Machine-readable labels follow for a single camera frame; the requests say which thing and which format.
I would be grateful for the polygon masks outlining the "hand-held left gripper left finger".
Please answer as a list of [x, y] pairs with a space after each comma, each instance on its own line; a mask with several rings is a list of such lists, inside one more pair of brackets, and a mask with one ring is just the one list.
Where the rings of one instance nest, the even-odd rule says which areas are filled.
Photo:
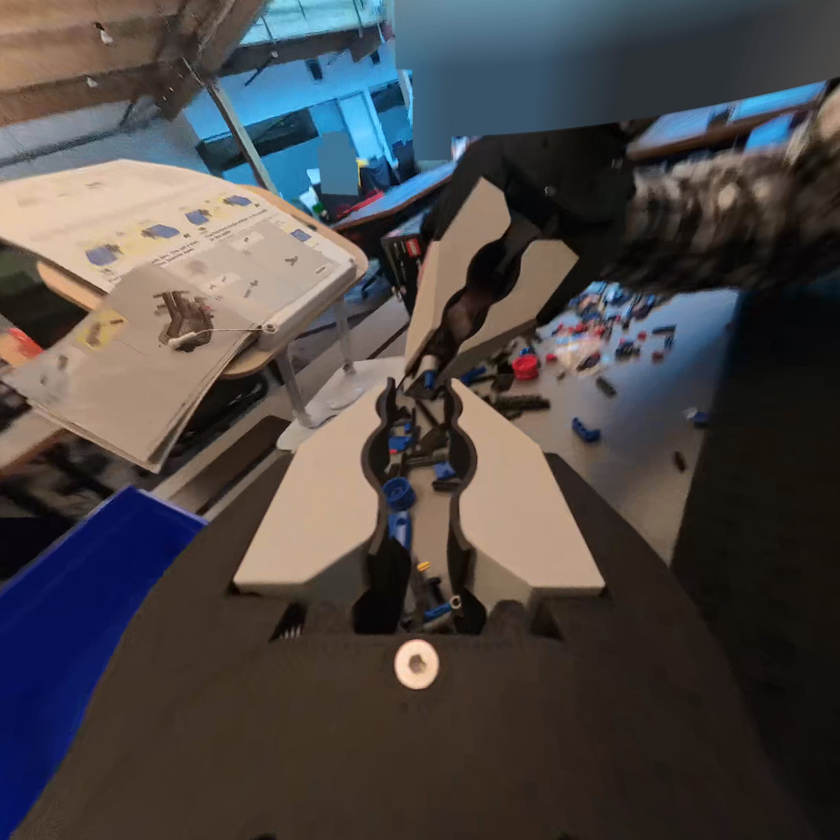
[[279, 599], [358, 599], [386, 530], [395, 381], [370, 389], [298, 447], [236, 570], [238, 592]]

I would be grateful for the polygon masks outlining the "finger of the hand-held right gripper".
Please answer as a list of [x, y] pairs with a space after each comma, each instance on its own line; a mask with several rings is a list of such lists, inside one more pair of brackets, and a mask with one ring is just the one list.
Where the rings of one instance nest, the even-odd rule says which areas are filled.
[[491, 304], [484, 320], [445, 366], [445, 379], [457, 379], [537, 325], [537, 317], [578, 260], [557, 239], [538, 239], [523, 251], [519, 274], [509, 293]]
[[480, 177], [446, 231], [428, 245], [407, 331], [404, 381], [426, 355], [438, 357], [443, 370], [476, 330], [490, 294], [470, 280], [470, 271], [481, 254], [489, 256], [500, 244], [510, 223], [503, 191]]

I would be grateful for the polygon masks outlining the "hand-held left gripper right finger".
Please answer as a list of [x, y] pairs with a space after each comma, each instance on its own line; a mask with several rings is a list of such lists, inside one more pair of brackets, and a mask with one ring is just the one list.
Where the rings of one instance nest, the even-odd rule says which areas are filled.
[[450, 581], [477, 599], [597, 596], [605, 588], [541, 447], [450, 382]]

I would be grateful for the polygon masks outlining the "grey desk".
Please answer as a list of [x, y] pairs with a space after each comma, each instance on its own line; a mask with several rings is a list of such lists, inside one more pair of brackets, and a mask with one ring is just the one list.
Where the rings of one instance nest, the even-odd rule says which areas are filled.
[[[595, 380], [559, 381], [553, 374], [541, 374], [537, 381], [513, 389], [542, 393], [552, 404], [547, 412], [523, 414], [516, 425], [545, 451], [559, 455], [667, 564], [705, 434], [688, 423], [683, 412], [691, 406], [711, 408], [737, 296], [725, 329], [694, 334], [662, 364], [640, 364], [610, 374], [608, 381], [617, 389], [613, 399], [597, 390]], [[142, 479], [132, 467], [118, 463], [104, 483], [117, 490], [137, 486], [211, 520], [276, 460], [276, 443], [269, 443], [265, 433], [251, 433], [266, 417], [291, 420], [290, 402], [279, 385], [271, 385], [268, 396], [251, 412], [165, 480]], [[574, 436], [573, 417], [599, 428], [601, 441], [585, 444]], [[684, 473], [675, 467], [675, 451], [686, 457]]]

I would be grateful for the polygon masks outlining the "monster truck toy set box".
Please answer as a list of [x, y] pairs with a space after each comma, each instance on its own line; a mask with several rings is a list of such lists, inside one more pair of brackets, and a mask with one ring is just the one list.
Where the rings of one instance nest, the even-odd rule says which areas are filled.
[[419, 272], [427, 252], [424, 224], [429, 209], [417, 213], [381, 238], [381, 250], [389, 277], [406, 307], [412, 309], [417, 295]]

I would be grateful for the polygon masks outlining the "pile of small connector pins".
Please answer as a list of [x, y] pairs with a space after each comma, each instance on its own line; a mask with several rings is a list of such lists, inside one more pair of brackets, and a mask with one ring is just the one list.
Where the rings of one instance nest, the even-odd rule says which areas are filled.
[[[633, 293], [616, 283], [594, 283], [573, 296], [545, 327], [538, 328], [533, 348], [546, 371], [557, 380], [607, 380], [615, 370], [664, 363], [694, 334], [725, 329], [737, 294], [712, 290], [670, 295]], [[579, 336], [602, 339], [602, 360], [583, 373], [567, 372], [559, 347]]]

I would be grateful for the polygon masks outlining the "instruction booklet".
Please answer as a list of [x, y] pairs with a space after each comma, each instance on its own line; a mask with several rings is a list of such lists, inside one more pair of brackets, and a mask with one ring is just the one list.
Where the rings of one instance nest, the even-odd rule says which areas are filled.
[[337, 238], [269, 213], [132, 269], [3, 383], [54, 424], [158, 472], [230, 362], [247, 348], [283, 352], [356, 269]]

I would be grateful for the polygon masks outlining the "blue tagged plastic bin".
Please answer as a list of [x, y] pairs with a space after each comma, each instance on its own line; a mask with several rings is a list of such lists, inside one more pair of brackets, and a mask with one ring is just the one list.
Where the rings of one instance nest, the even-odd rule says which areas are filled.
[[3, 585], [1, 838], [57, 772], [141, 603], [206, 526], [125, 487]]

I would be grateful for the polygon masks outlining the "printed instruction sheet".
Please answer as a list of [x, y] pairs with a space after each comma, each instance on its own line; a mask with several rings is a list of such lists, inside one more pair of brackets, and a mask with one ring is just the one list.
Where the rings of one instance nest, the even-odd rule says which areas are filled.
[[246, 254], [278, 245], [286, 257], [349, 254], [244, 185], [178, 167], [117, 160], [3, 182], [2, 243], [101, 291], [132, 270], [167, 266], [221, 244]]

